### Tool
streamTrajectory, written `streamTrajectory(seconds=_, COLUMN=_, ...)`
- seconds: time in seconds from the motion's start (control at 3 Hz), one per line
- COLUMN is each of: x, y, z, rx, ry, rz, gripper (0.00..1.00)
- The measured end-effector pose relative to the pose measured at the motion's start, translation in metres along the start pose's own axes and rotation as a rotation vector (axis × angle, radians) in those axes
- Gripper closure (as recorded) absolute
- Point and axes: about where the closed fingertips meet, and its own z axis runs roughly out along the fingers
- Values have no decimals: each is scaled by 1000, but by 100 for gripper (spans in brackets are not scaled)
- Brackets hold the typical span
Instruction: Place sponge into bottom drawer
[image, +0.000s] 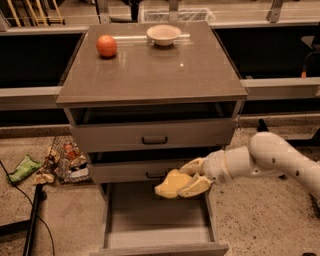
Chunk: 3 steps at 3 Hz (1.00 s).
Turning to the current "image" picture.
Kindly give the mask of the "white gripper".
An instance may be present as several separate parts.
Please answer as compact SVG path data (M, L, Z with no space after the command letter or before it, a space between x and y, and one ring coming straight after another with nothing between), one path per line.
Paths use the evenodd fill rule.
M193 159L183 165L179 172L190 176L194 175L185 186L177 191L178 195L183 198L194 197L206 192L210 189L212 181L214 184L225 184L232 179L223 150L212 152L204 159Z

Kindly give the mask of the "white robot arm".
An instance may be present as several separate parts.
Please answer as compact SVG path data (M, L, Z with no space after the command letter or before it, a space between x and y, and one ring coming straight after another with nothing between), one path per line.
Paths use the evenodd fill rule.
M247 146L219 150L197 158L179 169L192 175L191 181L178 190L184 198L207 191L235 177L269 177L285 174L294 178L316 199L320 199L320 164L302 155L287 141L271 132L259 132Z

